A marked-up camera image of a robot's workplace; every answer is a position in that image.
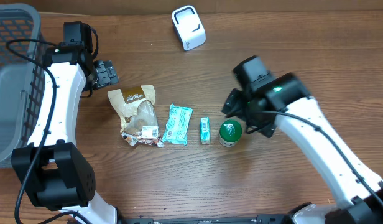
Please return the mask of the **green lid white jar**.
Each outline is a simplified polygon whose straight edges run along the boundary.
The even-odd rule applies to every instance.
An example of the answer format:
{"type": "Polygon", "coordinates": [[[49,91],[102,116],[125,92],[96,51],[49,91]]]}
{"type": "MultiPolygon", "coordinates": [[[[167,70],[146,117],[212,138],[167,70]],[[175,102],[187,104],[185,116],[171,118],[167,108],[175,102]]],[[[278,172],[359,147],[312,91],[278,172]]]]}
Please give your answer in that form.
{"type": "Polygon", "coordinates": [[[240,140],[241,136],[241,124],[236,120],[229,119],[222,123],[219,129],[218,140],[224,147],[233,147],[240,140]]]}

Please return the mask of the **Kleenex pocket tissue pack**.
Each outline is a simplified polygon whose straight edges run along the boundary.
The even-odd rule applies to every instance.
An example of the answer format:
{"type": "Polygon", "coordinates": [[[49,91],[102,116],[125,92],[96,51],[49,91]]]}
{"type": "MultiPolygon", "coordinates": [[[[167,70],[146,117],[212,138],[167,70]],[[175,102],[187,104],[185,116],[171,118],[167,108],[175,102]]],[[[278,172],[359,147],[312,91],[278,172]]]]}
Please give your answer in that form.
{"type": "Polygon", "coordinates": [[[210,144],[210,121],[208,117],[202,117],[200,121],[200,141],[202,144],[210,144]]]}

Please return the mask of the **beans packet with barcode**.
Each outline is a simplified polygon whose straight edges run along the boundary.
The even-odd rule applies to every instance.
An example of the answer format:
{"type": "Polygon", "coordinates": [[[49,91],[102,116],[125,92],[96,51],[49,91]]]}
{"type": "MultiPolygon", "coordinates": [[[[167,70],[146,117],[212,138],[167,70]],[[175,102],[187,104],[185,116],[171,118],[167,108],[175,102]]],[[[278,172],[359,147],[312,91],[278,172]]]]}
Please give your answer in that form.
{"type": "Polygon", "coordinates": [[[155,97],[152,85],[108,92],[110,104],[120,118],[120,134],[130,146],[164,146],[155,113],[155,97]]]}

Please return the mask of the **green wet wipes pack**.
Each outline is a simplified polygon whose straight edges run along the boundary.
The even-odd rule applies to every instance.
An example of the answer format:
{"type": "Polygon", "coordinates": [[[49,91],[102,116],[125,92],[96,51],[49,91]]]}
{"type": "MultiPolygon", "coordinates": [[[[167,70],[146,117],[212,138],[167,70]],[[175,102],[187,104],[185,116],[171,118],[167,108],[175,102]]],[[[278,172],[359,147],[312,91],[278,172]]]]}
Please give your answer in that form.
{"type": "Polygon", "coordinates": [[[193,110],[188,107],[170,105],[168,121],[165,125],[163,142],[187,145],[187,131],[193,110]]]}

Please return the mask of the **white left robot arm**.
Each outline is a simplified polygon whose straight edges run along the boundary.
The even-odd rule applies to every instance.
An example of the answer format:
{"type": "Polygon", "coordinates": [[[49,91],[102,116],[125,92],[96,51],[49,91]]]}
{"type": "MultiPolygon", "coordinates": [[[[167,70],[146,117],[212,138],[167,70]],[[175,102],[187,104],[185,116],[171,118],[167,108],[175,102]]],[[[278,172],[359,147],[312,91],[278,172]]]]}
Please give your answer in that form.
{"type": "Polygon", "coordinates": [[[12,168],[21,181],[14,218],[22,196],[35,207],[56,211],[52,222],[71,215],[78,223],[124,223],[120,211],[96,191],[92,166],[76,147],[76,119],[82,93],[116,84],[111,61],[97,60],[98,35],[80,21],[63,25],[63,42],[48,43],[41,62],[45,89],[37,124],[26,147],[14,149],[12,168]]]}

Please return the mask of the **white barcode scanner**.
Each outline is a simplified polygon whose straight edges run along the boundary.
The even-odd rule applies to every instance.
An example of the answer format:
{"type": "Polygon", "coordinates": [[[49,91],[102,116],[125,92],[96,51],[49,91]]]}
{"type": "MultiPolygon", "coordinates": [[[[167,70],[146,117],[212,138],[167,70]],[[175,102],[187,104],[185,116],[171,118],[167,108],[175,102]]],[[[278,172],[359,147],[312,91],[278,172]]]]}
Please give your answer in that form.
{"type": "Polygon", "coordinates": [[[174,10],[171,18],[184,51],[194,49],[206,42],[205,28],[193,6],[186,5],[174,10]]]}

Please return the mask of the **grey plastic shopping basket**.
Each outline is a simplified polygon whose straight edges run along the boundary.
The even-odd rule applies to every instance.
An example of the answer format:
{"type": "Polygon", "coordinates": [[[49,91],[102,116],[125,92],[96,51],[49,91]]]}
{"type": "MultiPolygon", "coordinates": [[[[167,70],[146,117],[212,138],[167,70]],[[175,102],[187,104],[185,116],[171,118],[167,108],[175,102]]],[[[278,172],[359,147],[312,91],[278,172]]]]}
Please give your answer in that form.
{"type": "Polygon", "coordinates": [[[41,61],[40,15],[27,4],[0,4],[0,168],[11,167],[13,149],[25,147],[34,130],[44,93],[44,72],[8,51],[41,61]]]}

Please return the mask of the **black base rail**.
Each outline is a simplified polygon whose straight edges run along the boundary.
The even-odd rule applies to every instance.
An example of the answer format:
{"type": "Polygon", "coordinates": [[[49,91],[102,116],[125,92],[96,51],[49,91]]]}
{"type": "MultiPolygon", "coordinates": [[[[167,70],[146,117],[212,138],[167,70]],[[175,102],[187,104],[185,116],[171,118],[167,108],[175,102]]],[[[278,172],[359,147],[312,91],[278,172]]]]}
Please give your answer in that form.
{"type": "Polygon", "coordinates": [[[256,217],[230,217],[230,218],[123,218],[119,217],[121,224],[294,224],[290,215],[264,214],[256,217]]]}

